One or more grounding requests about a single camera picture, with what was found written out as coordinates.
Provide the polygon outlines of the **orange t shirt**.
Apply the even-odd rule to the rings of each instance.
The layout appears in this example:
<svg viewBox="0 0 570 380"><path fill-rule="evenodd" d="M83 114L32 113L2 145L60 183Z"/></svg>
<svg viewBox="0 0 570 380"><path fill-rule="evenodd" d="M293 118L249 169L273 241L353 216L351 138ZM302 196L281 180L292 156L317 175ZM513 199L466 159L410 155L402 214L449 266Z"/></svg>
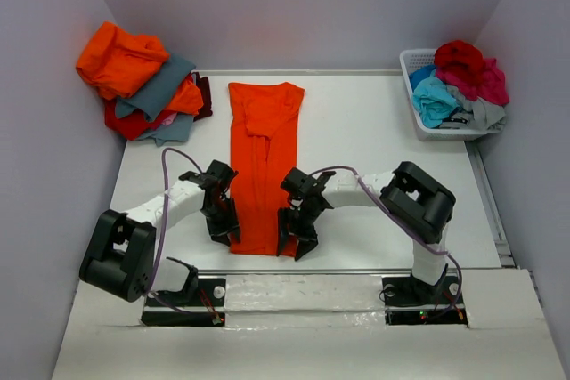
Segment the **orange t shirt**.
<svg viewBox="0 0 570 380"><path fill-rule="evenodd" d="M278 211L288 205L281 182L297 166L297 125L305 90L277 85L228 84L232 109L231 184L240 224L236 255L277 255Z"/></svg>

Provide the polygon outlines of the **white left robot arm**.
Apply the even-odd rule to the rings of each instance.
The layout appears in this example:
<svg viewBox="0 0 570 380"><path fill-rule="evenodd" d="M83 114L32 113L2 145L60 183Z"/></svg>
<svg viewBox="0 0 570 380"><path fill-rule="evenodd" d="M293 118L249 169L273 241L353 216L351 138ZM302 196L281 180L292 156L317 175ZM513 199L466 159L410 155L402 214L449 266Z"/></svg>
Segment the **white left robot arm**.
<svg viewBox="0 0 570 380"><path fill-rule="evenodd" d="M177 273L168 280L166 292L176 303L191 302L197 294L198 270L172 258L162 264L166 232L200 213L212 241L239 243L237 208L228 195L237 175L214 160L206 171L180 175L161 195L136 208L103 212L80 265L80 280L131 303L154 291L158 279Z"/></svg>

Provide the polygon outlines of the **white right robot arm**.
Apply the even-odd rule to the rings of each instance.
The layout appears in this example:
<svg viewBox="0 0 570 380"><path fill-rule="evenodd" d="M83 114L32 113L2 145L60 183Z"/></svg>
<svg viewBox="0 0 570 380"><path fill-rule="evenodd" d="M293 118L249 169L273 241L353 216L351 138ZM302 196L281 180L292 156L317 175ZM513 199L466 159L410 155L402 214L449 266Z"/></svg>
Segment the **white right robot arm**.
<svg viewBox="0 0 570 380"><path fill-rule="evenodd" d="M277 254L296 244L298 261L318 245L315 223L327 210L343 207L376 207L413 241L411 274L402 286L386 296L410 298L426 304L443 289L451 258L445 235L456 198L450 190L411 161L392 172L359 174L350 166L329 166L310 174L292 168L281 189L286 207L278 210Z"/></svg>

